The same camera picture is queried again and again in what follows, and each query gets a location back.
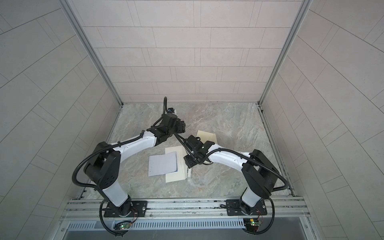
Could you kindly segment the yellow manila envelope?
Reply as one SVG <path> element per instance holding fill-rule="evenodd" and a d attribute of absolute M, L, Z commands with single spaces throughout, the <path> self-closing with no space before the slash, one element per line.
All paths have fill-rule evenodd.
<path fill-rule="evenodd" d="M 198 130 L 197 137 L 200 138 L 200 141 L 204 144 L 206 141 L 218 143 L 217 136 L 214 133 L 208 133 L 205 131 Z"/>

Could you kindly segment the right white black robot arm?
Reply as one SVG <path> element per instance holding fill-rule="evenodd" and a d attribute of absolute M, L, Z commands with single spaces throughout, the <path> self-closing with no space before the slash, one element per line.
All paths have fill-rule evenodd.
<path fill-rule="evenodd" d="M 259 150 L 241 153 L 223 148 L 212 141 L 203 143 L 194 136 L 180 139 L 180 142 L 187 150 L 184 160 L 188 168 L 213 163 L 225 165 L 243 174 L 248 187 L 235 210 L 245 215 L 252 215 L 257 210 L 257 204 L 268 199 L 272 192 L 282 189 L 275 187 L 277 180 L 286 183 L 275 166 Z"/>

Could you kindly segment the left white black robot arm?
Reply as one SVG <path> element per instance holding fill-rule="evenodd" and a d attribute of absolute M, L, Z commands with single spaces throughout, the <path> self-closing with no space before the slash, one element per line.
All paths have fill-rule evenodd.
<path fill-rule="evenodd" d="M 118 181 L 120 164 L 145 149 L 155 147 L 175 134 L 186 131 L 186 124 L 173 113 L 165 113 L 160 124 L 142 131 L 138 136 L 115 144 L 101 142 L 85 159 L 84 173 L 96 185 L 93 186 L 112 206 L 119 216 L 131 213 L 131 197 Z"/>

